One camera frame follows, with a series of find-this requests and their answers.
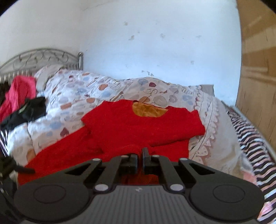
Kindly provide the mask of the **red knitted sweater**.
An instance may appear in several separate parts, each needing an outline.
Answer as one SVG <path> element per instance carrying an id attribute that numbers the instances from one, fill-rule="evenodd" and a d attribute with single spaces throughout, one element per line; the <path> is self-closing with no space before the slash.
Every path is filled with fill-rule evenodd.
<path id="1" fill-rule="evenodd" d="M 160 115 L 139 114 L 140 109 L 152 109 L 137 101 L 104 101 L 87 113 L 83 127 L 48 146 L 28 164 L 34 174 L 19 174 L 20 185 L 73 167 L 93 158 L 103 162 L 125 154 L 141 156 L 142 149 L 177 162 L 189 156 L 189 140 L 205 134 L 198 111 L 168 106 Z"/>

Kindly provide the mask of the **black garment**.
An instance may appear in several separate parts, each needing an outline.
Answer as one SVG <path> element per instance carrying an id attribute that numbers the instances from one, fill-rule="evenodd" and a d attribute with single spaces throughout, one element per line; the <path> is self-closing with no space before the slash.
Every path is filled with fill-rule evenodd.
<path id="1" fill-rule="evenodd" d="M 7 116 L 1 122 L 1 130 L 11 131 L 15 127 L 23 124 L 35 121 L 46 115 L 46 98 L 38 97 L 34 99 L 26 99 L 25 104 Z"/>

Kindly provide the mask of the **pink garment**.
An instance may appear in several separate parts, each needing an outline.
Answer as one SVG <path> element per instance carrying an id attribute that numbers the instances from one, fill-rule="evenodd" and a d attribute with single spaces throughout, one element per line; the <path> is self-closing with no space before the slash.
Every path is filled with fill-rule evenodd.
<path id="1" fill-rule="evenodd" d="M 25 99 L 35 98 L 36 92 L 36 79 L 34 77 L 16 76 L 1 105 L 1 122 L 14 111 L 17 111 L 25 103 Z"/>

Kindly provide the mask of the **patterned white duvet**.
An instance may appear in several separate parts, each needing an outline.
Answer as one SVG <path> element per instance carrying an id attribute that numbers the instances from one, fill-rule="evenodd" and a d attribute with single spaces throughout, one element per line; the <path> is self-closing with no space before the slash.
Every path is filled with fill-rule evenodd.
<path id="1" fill-rule="evenodd" d="M 144 147 L 151 155 L 189 158 L 256 183 L 225 107 L 200 86 L 57 67 L 34 77 L 46 115 L 17 126 L 7 139 L 8 154 L 35 170 L 19 174 L 20 185 L 93 158 L 141 154 Z"/>

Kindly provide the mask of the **grey white pillow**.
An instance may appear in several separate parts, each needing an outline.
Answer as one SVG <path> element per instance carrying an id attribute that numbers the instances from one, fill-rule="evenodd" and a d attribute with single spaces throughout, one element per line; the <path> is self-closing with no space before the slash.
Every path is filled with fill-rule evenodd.
<path id="1" fill-rule="evenodd" d="M 33 77 L 36 80 L 37 91 L 43 91 L 46 88 L 48 80 L 53 77 L 60 69 L 64 68 L 61 64 L 46 65 L 37 71 Z"/>

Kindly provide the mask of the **metal bed headboard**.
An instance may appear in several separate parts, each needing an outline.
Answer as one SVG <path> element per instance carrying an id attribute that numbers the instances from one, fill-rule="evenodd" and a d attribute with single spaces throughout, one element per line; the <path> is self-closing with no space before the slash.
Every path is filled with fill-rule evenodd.
<path id="1" fill-rule="evenodd" d="M 83 70 L 83 52 L 73 55 L 65 50 L 40 48 L 22 52 L 1 65 L 1 83 L 11 83 L 18 75 L 33 76 L 47 65 L 60 65 L 69 70 Z"/>

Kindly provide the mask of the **striped bed sheet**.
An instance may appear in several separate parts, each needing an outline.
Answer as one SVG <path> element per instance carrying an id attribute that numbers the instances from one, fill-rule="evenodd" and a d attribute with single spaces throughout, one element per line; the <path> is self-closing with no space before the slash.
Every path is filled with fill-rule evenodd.
<path id="1" fill-rule="evenodd" d="M 253 176 L 249 180 L 264 193 L 265 204 L 258 221 L 275 223 L 275 160 L 255 126 L 232 108 L 226 111 L 238 136 L 240 148 L 252 167 Z"/>

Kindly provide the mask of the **wooden wardrobe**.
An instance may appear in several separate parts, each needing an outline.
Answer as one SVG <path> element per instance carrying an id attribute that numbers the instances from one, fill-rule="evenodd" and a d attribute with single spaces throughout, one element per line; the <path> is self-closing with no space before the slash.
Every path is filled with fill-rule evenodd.
<path id="1" fill-rule="evenodd" d="M 237 1 L 242 62 L 237 108 L 275 146 L 275 12 L 262 1 Z"/>

